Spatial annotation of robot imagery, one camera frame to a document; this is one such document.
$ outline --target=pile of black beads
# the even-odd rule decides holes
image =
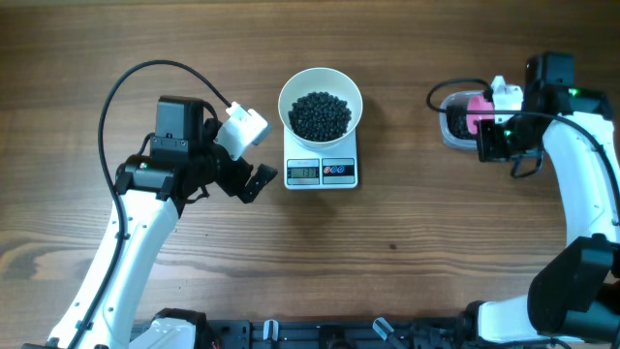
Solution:
[[[312,92],[293,103],[289,111],[293,132],[312,142],[336,140],[347,132],[351,111],[347,102],[327,92]]]

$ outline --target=white scale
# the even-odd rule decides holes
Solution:
[[[356,132],[341,142],[309,149],[284,130],[284,185],[292,190],[357,187]]]

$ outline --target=wood grain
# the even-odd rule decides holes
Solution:
[[[424,97],[454,77],[522,83],[526,58],[553,49],[574,53],[578,83],[617,109],[619,10],[481,0],[0,9],[0,346],[45,341],[77,291],[110,210],[100,109],[122,73],[154,58],[192,66],[272,123],[248,152],[255,164],[282,170],[277,97],[300,70],[349,75],[364,115],[358,189],[291,192],[279,176],[245,206],[213,186],[164,245],[140,319],[165,306],[212,319],[405,318],[525,293],[565,242],[552,164],[512,180],[507,164],[447,148]],[[108,115],[112,169],[152,131],[162,94],[217,102],[174,68],[131,77]]]

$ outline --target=pink scoop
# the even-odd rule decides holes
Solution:
[[[493,104],[486,102],[482,95],[472,97],[467,104],[468,111],[494,111]],[[478,133],[478,127],[476,123],[480,120],[493,120],[495,115],[479,115],[479,114],[467,114],[467,131],[472,135]]]

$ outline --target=bowl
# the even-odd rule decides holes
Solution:
[[[351,120],[347,131],[340,138],[327,142],[313,142],[295,134],[289,120],[289,111],[297,99],[307,96],[310,92],[327,92],[343,101],[351,111]],[[357,85],[346,75],[330,68],[311,68],[295,74],[282,87],[278,100],[280,119],[296,141],[309,148],[324,148],[338,144],[354,132],[361,119],[363,103]]]

